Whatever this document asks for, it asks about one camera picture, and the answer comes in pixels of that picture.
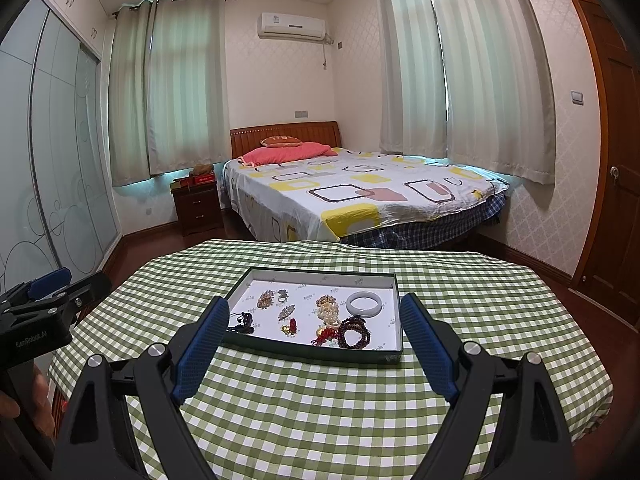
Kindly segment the person left hand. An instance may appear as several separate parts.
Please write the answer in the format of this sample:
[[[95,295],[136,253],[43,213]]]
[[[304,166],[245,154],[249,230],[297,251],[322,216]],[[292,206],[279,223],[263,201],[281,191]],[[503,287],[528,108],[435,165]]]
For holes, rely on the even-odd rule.
[[[49,383],[37,365],[32,367],[28,391],[28,399],[17,401],[13,396],[1,390],[1,417],[16,419],[21,415],[22,408],[26,408],[26,413],[29,414],[40,434],[52,439],[55,422],[49,400]]]

